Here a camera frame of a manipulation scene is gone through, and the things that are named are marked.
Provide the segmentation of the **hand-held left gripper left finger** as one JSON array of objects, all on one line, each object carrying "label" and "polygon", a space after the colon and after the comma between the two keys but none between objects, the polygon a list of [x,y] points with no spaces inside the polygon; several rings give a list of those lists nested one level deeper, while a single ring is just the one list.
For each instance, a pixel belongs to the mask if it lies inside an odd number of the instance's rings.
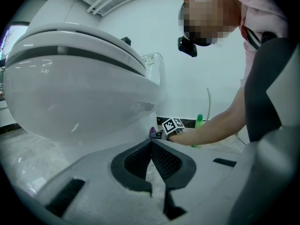
[{"label": "hand-held left gripper left finger", "polygon": [[51,178],[37,193],[37,201],[54,210],[62,191],[75,180],[83,184],[61,218],[73,225],[162,225],[169,221],[149,192],[122,186],[112,175],[111,161],[137,142],[90,153]]}]

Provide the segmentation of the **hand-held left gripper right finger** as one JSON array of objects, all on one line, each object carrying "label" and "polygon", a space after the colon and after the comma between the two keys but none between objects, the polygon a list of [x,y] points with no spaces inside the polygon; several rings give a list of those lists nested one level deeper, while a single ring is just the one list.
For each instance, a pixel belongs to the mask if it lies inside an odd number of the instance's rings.
[{"label": "hand-held left gripper right finger", "polygon": [[154,225],[228,225],[246,183],[247,150],[240,154],[151,141],[152,160],[171,169],[165,179],[166,209],[152,208]]}]

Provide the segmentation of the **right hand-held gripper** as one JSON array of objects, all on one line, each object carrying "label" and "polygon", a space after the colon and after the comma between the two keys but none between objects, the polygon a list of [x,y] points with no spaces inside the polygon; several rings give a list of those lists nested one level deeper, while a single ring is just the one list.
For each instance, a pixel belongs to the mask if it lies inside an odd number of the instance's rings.
[{"label": "right hand-held gripper", "polygon": [[155,139],[169,140],[172,135],[182,133],[184,125],[178,118],[169,118],[162,123],[162,128],[163,130],[155,132]]}]

